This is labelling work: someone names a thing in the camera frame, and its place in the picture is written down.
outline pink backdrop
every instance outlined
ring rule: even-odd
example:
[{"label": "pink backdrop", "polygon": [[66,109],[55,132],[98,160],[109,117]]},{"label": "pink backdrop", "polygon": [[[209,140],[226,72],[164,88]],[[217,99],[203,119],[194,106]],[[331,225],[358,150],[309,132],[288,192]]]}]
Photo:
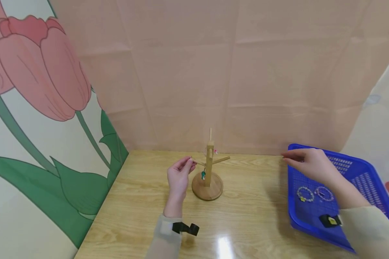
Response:
[{"label": "pink backdrop", "polygon": [[127,148],[340,150],[389,64],[389,0],[53,0]]}]

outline blue tray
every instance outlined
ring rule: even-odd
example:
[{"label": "blue tray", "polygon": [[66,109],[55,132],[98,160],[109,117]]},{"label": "blue tray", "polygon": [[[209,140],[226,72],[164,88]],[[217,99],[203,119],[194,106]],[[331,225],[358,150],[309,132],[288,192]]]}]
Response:
[{"label": "blue tray", "polygon": [[[311,147],[299,144],[288,146],[288,150],[298,148]],[[372,205],[382,210],[389,218],[389,196],[375,168],[367,161],[359,158],[328,150],[324,150],[324,152],[339,172],[353,183]],[[337,215],[339,207],[336,200],[324,201],[317,194],[314,194],[313,202],[302,202],[296,194],[301,186],[314,192],[318,186],[323,185],[288,166],[288,213],[291,218],[291,226],[354,253],[341,227],[325,228],[318,218],[324,214]]]}]

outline forearm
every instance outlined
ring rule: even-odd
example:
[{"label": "forearm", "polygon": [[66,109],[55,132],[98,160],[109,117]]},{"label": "forearm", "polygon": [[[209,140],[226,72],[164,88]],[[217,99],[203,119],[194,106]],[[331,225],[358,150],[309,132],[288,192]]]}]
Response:
[{"label": "forearm", "polygon": [[172,227],[173,223],[182,221],[183,200],[184,197],[181,195],[169,195],[163,215],[158,218],[146,259],[177,259],[179,257],[182,236],[172,231]]},{"label": "forearm", "polygon": [[179,257],[182,235],[174,232],[172,227],[173,223],[181,221],[181,218],[159,216],[146,259],[177,259]]},{"label": "forearm", "polygon": [[167,218],[182,218],[183,217],[183,201],[184,197],[181,195],[170,194],[166,206],[163,210],[163,215]]},{"label": "forearm", "polygon": [[327,187],[336,196],[337,204],[341,209],[371,206],[359,190],[342,175]]},{"label": "forearm", "polygon": [[337,178],[328,188],[340,207],[342,230],[358,256],[361,259],[388,259],[388,218],[344,177]]}]

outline sleeve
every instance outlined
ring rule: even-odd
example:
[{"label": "sleeve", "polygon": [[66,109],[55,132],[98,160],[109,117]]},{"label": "sleeve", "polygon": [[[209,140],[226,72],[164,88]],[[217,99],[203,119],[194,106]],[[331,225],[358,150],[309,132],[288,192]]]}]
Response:
[{"label": "sleeve", "polygon": [[174,232],[172,228],[173,223],[181,221],[181,218],[159,216],[146,259],[177,259],[179,257],[182,235]]},{"label": "sleeve", "polygon": [[389,219],[377,207],[340,210],[342,229],[361,259],[389,259]]}]

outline wooden tabletop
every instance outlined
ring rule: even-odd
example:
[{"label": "wooden tabletop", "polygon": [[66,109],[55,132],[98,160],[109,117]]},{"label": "wooden tabletop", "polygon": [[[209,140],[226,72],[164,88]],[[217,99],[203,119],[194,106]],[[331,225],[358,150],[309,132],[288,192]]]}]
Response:
[{"label": "wooden tabletop", "polygon": [[[167,200],[166,170],[186,155],[205,161],[203,153],[132,151],[75,258],[144,258]],[[192,193],[192,178],[203,167],[190,174],[183,220],[200,231],[183,234],[180,258],[356,258],[292,229],[287,167],[279,156],[230,156],[213,166],[224,183],[215,201]]]}]

